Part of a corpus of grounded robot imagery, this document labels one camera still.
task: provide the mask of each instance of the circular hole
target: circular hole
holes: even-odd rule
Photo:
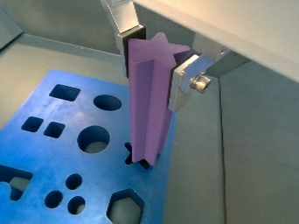
[[[70,200],[69,210],[71,214],[81,214],[86,208],[86,200],[78,196]]]
[[[101,126],[87,127],[79,133],[79,147],[87,153],[98,153],[109,147],[109,131]]]
[[[105,109],[109,111],[122,108],[122,101],[114,95],[109,94],[99,95],[95,98],[94,103],[99,109]]]
[[[75,190],[81,187],[81,185],[82,185],[82,176],[78,173],[70,175],[66,181],[66,186],[71,190]]]
[[[53,191],[49,193],[49,195],[46,196],[44,199],[44,204],[49,208],[55,208],[59,206],[59,204],[62,203],[62,192],[59,191]]]

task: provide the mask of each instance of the gray floor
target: gray floor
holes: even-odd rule
[[[23,35],[0,52],[0,127],[50,69],[127,84],[121,57]],[[163,223],[223,224],[219,80],[178,113]]]

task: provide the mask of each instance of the square hole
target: square hole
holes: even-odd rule
[[[38,129],[42,127],[42,125],[43,125],[43,119],[39,117],[31,116],[24,122],[22,129],[31,132],[36,132]]]
[[[51,122],[43,134],[47,137],[59,138],[62,136],[62,132],[66,128],[66,124],[59,122]]]
[[[58,84],[51,91],[50,96],[65,101],[74,102],[81,94],[81,89]]]

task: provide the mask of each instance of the purple star-shaped block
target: purple star-shaped block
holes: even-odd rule
[[[129,40],[133,161],[155,165],[173,119],[169,93],[174,67],[186,60],[190,47],[169,43],[163,33],[151,40]]]

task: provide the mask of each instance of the gray corner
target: gray corner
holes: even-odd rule
[[[0,8],[0,50],[22,33],[22,28]]]

